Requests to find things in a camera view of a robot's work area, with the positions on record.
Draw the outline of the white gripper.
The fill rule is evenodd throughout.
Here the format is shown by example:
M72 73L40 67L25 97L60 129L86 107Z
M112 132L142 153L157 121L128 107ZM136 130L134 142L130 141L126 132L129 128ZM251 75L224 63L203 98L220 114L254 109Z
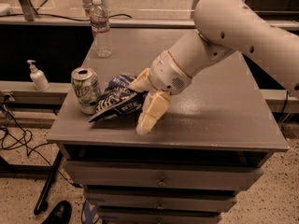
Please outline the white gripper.
M136 132L140 135L149 133L171 104L171 96L167 92L171 95L180 94L191 82L192 79L178 67L171 53L164 50L152 62L150 69L144 69L128 85L130 90L136 92L149 91L152 86L158 90L148 93L138 119Z

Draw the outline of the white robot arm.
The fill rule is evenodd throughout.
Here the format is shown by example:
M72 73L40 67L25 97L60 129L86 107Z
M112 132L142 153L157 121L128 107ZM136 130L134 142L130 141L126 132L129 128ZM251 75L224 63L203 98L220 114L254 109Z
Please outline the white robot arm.
M163 51L129 85L148 95L136 131L149 133L167 111L171 97L199 72L239 51L294 97L299 97L299 36L261 19L242 0L199 0L195 29Z

